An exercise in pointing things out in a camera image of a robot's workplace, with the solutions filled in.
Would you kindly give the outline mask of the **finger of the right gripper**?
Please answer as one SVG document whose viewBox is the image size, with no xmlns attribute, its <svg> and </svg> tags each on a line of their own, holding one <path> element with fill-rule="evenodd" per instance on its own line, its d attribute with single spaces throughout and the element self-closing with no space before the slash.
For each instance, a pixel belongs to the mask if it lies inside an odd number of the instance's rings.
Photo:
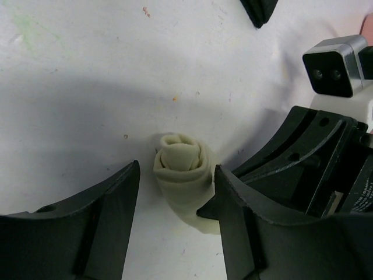
<svg viewBox="0 0 373 280">
<path fill-rule="evenodd" d="M 233 174 L 284 206 L 321 216 L 356 130 L 351 117 L 294 106 L 270 141 Z"/>
</svg>

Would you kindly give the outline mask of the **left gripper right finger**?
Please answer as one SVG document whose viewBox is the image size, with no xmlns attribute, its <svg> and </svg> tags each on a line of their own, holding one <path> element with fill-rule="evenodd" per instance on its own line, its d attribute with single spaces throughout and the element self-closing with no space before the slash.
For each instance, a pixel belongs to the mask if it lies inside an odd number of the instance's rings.
<svg viewBox="0 0 373 280">
<path fill-rule="evenodd" d="M 372 214 L 314 218 L 216 166 L 215 201 L 228 279 L 371 279 Z"/>
</svg>

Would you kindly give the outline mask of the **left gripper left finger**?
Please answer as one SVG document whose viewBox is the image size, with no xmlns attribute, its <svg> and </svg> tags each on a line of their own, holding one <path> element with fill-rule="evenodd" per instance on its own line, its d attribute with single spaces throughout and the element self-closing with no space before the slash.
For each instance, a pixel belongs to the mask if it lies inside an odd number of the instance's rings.
<svg viewBox="0 0 373 280">
<path fill-rule="evenodd" d="M 60 202 L 1 216 L 1 278 L 121 279 L 139 181 L 133 161 Z"/>
</svg>

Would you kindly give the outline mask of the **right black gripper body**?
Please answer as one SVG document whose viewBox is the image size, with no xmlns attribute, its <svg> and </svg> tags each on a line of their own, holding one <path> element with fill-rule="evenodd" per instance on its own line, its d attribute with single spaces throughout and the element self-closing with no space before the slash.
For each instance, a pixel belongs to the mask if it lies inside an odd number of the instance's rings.
<svg viewBox="0 0 373 280">
<path fill-rule="evenodd" d="M 333 213 L 372 212 L 372 135 L 362 122 L 341 123 L 314 153 L 316 187 L 305 213 L 322 217 Z"/>
</svg>

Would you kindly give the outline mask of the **pale yellow sock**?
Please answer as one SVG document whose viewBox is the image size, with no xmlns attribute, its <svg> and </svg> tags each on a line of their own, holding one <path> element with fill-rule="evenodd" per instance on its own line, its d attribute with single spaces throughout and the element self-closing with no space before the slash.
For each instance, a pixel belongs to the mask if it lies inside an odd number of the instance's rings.
<svg viewBox="0 0 373 280">
<path fill-rule="evenodd" d="M 215 195 L 215 156 L 203 142 L 184 134 L 160 139 L 153 171 L 161 192 L 174 213 L 204 234 L 220 234 L 217 220 L 201 218 L 197 210 Z"/>
</svg>

